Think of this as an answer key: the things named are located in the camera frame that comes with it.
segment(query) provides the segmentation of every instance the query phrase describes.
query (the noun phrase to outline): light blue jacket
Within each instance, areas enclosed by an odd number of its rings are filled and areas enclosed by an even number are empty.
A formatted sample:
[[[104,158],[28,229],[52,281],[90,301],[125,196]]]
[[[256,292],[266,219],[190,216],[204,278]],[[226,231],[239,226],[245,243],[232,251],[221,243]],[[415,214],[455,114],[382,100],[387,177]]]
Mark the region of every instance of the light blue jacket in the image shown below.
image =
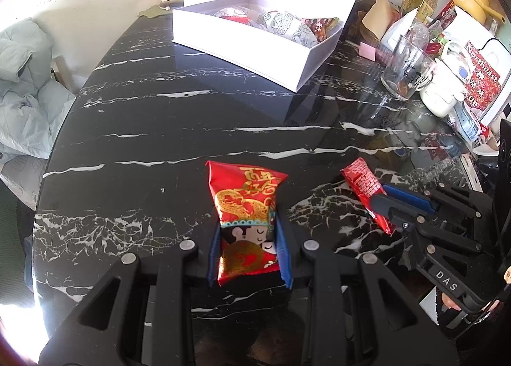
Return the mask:
[[[75,95],[50,78],[52,45],[31,19],[0,31],[0,164],[48,158]]]

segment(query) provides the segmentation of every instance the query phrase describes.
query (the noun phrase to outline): glass cup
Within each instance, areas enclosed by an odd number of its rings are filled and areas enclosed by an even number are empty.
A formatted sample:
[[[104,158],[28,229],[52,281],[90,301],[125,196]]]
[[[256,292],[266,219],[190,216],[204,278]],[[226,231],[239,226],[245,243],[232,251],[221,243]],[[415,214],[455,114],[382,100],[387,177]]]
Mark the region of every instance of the glass cup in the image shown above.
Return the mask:
[[[381,81],[397,99],[408,100],[433,79],[435,60],[401,36]]]

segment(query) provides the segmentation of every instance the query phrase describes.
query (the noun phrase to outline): blue gripper pad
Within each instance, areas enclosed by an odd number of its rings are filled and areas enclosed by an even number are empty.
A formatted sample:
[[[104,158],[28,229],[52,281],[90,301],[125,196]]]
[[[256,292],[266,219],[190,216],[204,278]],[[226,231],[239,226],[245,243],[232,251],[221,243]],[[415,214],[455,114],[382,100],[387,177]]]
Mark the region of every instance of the blue gripper pad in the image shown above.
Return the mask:
[[[277,260],[278,266],[280,267],[280,277],[284,281],[287,288],[291,288],[293,285],[293,272],[291,270],[291,256],[289,254],[288,245],[286,242],[286,236],[282,228],[282,222],[280,218],[276,217],[275,223],[275,242],[277,246]]]
[[[220,223],[217,223],[215,229],[215,235],[213,236],[213,240],[211,240],[208,263],[208,285],[210,287],[213,287],[218,277],[218,264],[220,261]]]
[[[413,195],[407,191],[401,190],[400,188],[391,186],[389,184],[384,184],[383,189],[389,196],[397,200],[407,203],[410,206],[416,207],[417,209],[423,210],[427,214],[435,214],[435,210],[431,207],[431,203],[426,199]]]

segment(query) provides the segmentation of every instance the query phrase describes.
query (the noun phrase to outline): yellow pot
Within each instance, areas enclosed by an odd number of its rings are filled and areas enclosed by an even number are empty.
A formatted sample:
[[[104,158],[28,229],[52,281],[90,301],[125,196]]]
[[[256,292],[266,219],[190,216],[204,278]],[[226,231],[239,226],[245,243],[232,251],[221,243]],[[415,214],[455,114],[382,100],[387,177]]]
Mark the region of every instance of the yellow pot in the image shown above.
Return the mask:
[[[471,17],[475,18],[479,23],[486,22],[486,15],[489,14],[504,24],[504,16],[489,7],[489,0],[453,0],[454,4],[466,11]]]

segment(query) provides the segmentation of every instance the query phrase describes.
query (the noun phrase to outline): cartoon face print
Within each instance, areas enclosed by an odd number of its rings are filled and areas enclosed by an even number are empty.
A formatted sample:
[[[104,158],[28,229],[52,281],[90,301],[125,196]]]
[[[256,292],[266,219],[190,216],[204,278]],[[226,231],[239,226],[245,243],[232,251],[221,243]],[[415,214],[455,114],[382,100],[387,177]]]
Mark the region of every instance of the cartoon face print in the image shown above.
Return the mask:
[[[273,28],[273,32],[276,35],[285,35],[289,28],[291,27],[291,23],[294,18],[292,15],[287,13],[278,13],[273,21],[271,22],[271,27]]]
[[[277,247],[275,246],[275,242],[264,242],[261,247],[265,252],[272,253],[274,255],[277,254]]]
[[[233,229],[233,236],[236,241],[249,241],[256,245],[261,245],[266,241],[266,233],[268,232],[268,226],[249,226],[242,229],[236,226]]]

